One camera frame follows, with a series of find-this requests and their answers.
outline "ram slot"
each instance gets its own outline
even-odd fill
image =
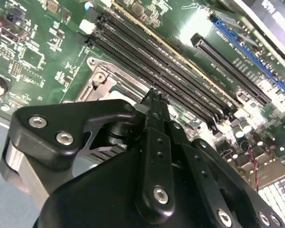
[[[209,102],[213,103],[216,107],[219,107],[222,110],[228,109],[228,105],[226,105],[228,102],[227,100],[220,100],[200,83],[195,81],[194,78],[198,76],[193,73],[192,69],[177,60],[174,55],[169,54],[169,56],[167,56],[167,53],[169,53],[169,51],[167,49],[159,47],[157,41],[150,37],[148,40],[144,39],[132,28],[122,22],[120,18],[109,20],[108,25],[110,26],[109,29],[114,29],[115,31],[119,31],[120,33],[124,34],[125,37],[128,37],[131,39],[131,41],[134,41],[137,46],[139,46],[140,50],[148,53],[148,55],[150,55],[152,58],[161,61],[161,64],[163,66],[166,66],[168,71],[173,72],[175,75],[178,75],[178,77],[180,77],[182,81],[187,84],[187,86],[192,87],[193,91],[195,91],[195,94],[204,96]]]
[[[211,116],[203,113],[196,105],[193,105],[186,96],[180,91],[175,91],[172,85],[169,85],[158,75],[154,74],[147,67],[142,65],[136,57],[129,56],[128,53],[118,50],[116,46],[106,38],[99,38],[95,44],[96,47],[104,51],[108,56],[116,59],[123,67],[128,69],[130,72],[145,80],[150,85],[156,85],[165,94],[170,95],[169,97],[176,103],[180,104],[200,120],[211,123],[213,119]]]
[[[107,33],[107,31],[103,31],[103,36],[108,39],[109,41],[113,42],[114,45],[117,47],[122,48],[122,50],[126,50],[128,55],[132,57],[135,56],[141,63],[147,66],[150,70],[154,73],[162,77],[166,82],[179,91],[182,91],[184,95],[189,98],[191,102],[198,105],[199,108],[203,110],[203,112],[207,113],[209,116],[214,116],[216,119],[222,120],[222,114],[216,110],[215,108],[211,107],[209,104],[203,102],[203,100],[196,96],[192,90],[190,90],[186,85],[184,85],[179,78],[173,77],[172,75],[168,75],[165,71],[161,71],[160,66],[154,63],[148,56],[145,56],[145,53],[139,52],[132,44],[125,41],[123,38],[116,36],[113,33]]]
[[[137,54],[136,49],[131,46],[130,44],[124,43],[122,40],[118,39],[117,37],[113,36],[112,34],[106,34],[103,33],[103,37],[107,40],[109,40],[115,47],[121,48],[125,53],[127,53],[127,56],[131,59],[137,59],[138,62],[140,62],[142,65],[148,68],[148,70],[158,79],[164,80],[167,84],[171,85],[171,87],[176,91],[181,91],[183,96],[186,98],[187,102],[194,105],[196,108],[198,108],[200,111],[205,113],[209,117],[213,117],[213,112],[215,110],[211,109],[207,104],[204,104],[201,102],[200,99],[198,99],[193,94],[189,93],[186,89],[181,87],[179,85],[179,81],[175,81],[172,79],[172,77],[169,77],[165,72],[158,71],[157,66],[154,65],[151,61],[146,59],[144,56]]]
[[[193,46],[206,58],[215,63],[229,77],[234,78],[253,98],[261,105],[271,102],[270,98],[246,77],[239,69],[235,68],[232,63],[220,54],[210,43],[203,37],[196,34],[192,39]]]

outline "bolt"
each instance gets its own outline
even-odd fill
[[[154,198],[161,204],[166,204],[168,203],[168,194],[167,192],[162,189],[161,187],[156,187],[154,188],[153,190],[153,195],[154,195]]]
[[[56,140],[62,145],[69,146],[73,143],[74,139],[71,134],[66,132],[60,132],[56,136]]]
[[[200,141],[200,144],[201,144],[202,147],[207,148],[207,145],[205,144],[204,141]]]
[[[176,127],[176,129],[180,129],[181,126],[178,123],[174,123],[174,127]]]
[[[35,128],[44,128],[48,122],[41,116],[33,116],[28,120],[29,125]]]
[[[230,216],[224,212],[222,209],[218,209],[218,218],[226,227],[232,226],[232,221]]]
[[[268,218],[260,211],[258,213],[260,220],[266,225],[266,226],[270,226],[270,222],[268,220]]]
[[[281,226],[280,221],[273,215],[270,214],[270,218],[274,221],[274,223],[276,223],[279,227]]]

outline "green circuit board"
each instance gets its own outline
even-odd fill
[[[0,76],[9,84],[9,92],[0,97],[1,117],[9,120],[15,110],[26,105],[75,101],[91,75],[91,70],[86,64],[90,56],[118,65],[117,59],[106,56],[102,50],[88,48],[77,42],[76,34],[82,32],[79,25],[86,18],[86,2],[85,0],[0,0],[0,18],[5,17],[11,8],[21,9],[25,13],[25,21],[20,26],[28,33],[27,41],[21,43],[12,43],[0,34]],[[105,10],[104,4],[100,1],[95,2],[98,3],[98,9]],[[206,77],[222,85],[223,90],[231,97],[236,99],[236,95],[243,89],[236,82],[224,77],[217,66],[193,47],[190,39],[194,34],[198,33],[204,37],[253,82],[258,83],[266,78],[260,75],[257,66],[221,34],[209,20],[209,14],[214,12],[227,28],[245,37],[248,48],[258,45],[256,37],[253,34],[245,34],[245,30],[237,23],[238,15],[220,9],[220,6],[213,1],[118,0],[117,3],[147,25],[150,31],[158,34],[183,57],[189,59],[205,73]],[[145,33],[141,33],[141,36],[148,39]],[[269,56],[266,50],[260,57],[267,62],[270,61],[285,83],[285,68],[275,58]],[[210,93],[228,103],[231,109],[236,108],[199,73],[193,72],[192,76],[200,86],[204,86]],[[256,105],[265,118],[262,127],[266,127],[267,131],[270,129],[274,131],[285,122],[285,112],[280,112],[273,104]],[[200,125],[200,120],[188,113],[184,107],[176,103],[173,103],[173,106],[181,123],[190,124],[192,127]]]

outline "electrolytic capacitor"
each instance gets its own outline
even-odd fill
[[[252,135],[252,138],[253,138],[254,141],[256,141],[256,143],[257,143],[258,146],[262,146],[262,145],[264,144],[264,143],[263,143],[263,140],[261,139],[261,137],[260,137],[259,134],[254,133],[254,134]]]
[[[243,121],[240,123],[241,128],[243,129],[243,132],[245,134],[251,132],[252,130],[252,126],[249,125],[249,123],[247,121]]]
[[[236,138],[241,138],[244,136],[244,132],[242,131],[242,129],[238,126],[238,127],[235,127],[233,129],[233,134],[235,135]]]
[[[250,146],[250,143],[246,137],[237,139],[238,146],[244,151],[247,152]]]

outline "pcie slot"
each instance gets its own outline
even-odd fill
[[[283,91],[285,91],[285,85],[282,81],[278,80],[262,63],[261,61],[255,57],[255,55],[249,51],[246,47],[241,46],[240,43],[237,40],[237,37],[229,31],[228,28],[226,28],[223,23],[213,15],[210,17],[211,22],[222,32],[241,52],[244,53],[244,55],[249,58],[252,63],[254,63],[256,66],[258,66],[265,75],[273,81],[279,88],[281,88]]]
[[[252,95],[260,104],[266,105],[271,102],[270,98],[257,87],[248,77],[246,77],[239,69],[234,67],[232,63],[221,55],[210,43],[203,37],[195,35],[192,44],[210,61],[214,62],[229,77],[234,78],[250,95]]]
[[[133,46],[124,43],[124,41],[118,39],[113,34],[107,34],[105,31],[103,33],[103,37],[109,40],[113,44],[113,46],[119,47],[123,51],[125,51],[127,53],[127,56],[130,57],[131,59],[137,59],[137,62],[146,66],[148,68],[148,71],[152,72],[152,74],[156,78],[163,79],[167,84],[175,88],[175,91],[177,90],[179,93],[182,93],[183,96],[187,99],[187,102],[193,104],[196,108],[200,109],[200,111],[205,113],[207,116],[213,117],[213,114],[217,113],[215,109],[203,103],[194,94],[189,93],[186,89],[179,86],[178,85],[179,81],[173,81],[172,78],[166,74],[166,72],[159,71],[158,67],[155,64],[153,64],[150,60],[146,59],[142,55],[138,54],[137,50]]]
[[[125,25],[120,19],[110,20],[108,23],[113,29],[120,31],[126,37],[135,41],[135,43],[140,46],[141,50],[147,52],[151,57],[161,61],[162,65],[167,66],[170,72],[182,78],[182,80],[187,83],[187,85],[190,85],[194,90],[196,90],[196,93],[202,94],[220,109],[227,108],[225,103],[215,97],[211,92],[207,91],[202,85],[200,85],[191,77],[191,75],[193,74],[191,69],[189,69],[184,64],[182,64],[182,66],[177,65],[175,60],[172,61],[170,58],[162,55],[162,53],[157,51],[158,47],[154,47],[154,43],[157,41],[149,38],[151,42],[148,42],[135,31],[133,31],[130,27]]]
[[[221,113],[218,110],[211,107],[209,104],[206,104],[205,102],[203,102],[203,100],[200,97],[195,95],[195,93],[191,89],[189,89],[188,86],[183,84],[179,80],[179,78],[177,78],[177,76],[169,76],[165,71],[160,70],[159,65],[154,63],[150,58],[148,58],[148,56],[145,56],[145,53],[139,52],[139,50],[133,47],[132,44],[118,37],[114,33],[107,34],[106,30],[104,31],[103,35],[111,42],[117,44],[118,47],[121,47],[122,49],[126,50],[127,54],[136,56],[140,62],[144,63],[149,69],[151,69],[156,74],[162,76],[169,84],[173,85],[176,89],[183,91],[186,97],[188,97],[198,106],[202,107],[205,110],[205,112],[207,112],[209,115],[216,114],[217,117],[221,115]]]
[[[122,66],[129,69],[129,71],[133,72],[135,75],[145,80],[150,85],[156,85],[164,93],[169,94],[172,100],[179,103],[184,108],[188,109],[192,114],[197,116],[202,121],[206,123],[213,121],[210,116],[190,104],[188,100],[183,96],[182,92],[176,93],[165,82],[155,77],[152,72],[148,70],[148,68],[139,64],[139,61],[135,61],[135,59],[128,57],[125,53],[116,49],[109,40],[105,38],[100,38],[99,40],[97,40],[95,45],[96,47],[99,47],[102,51],[104,51],[108,56],[111,56],[114,59],[118,60]]]

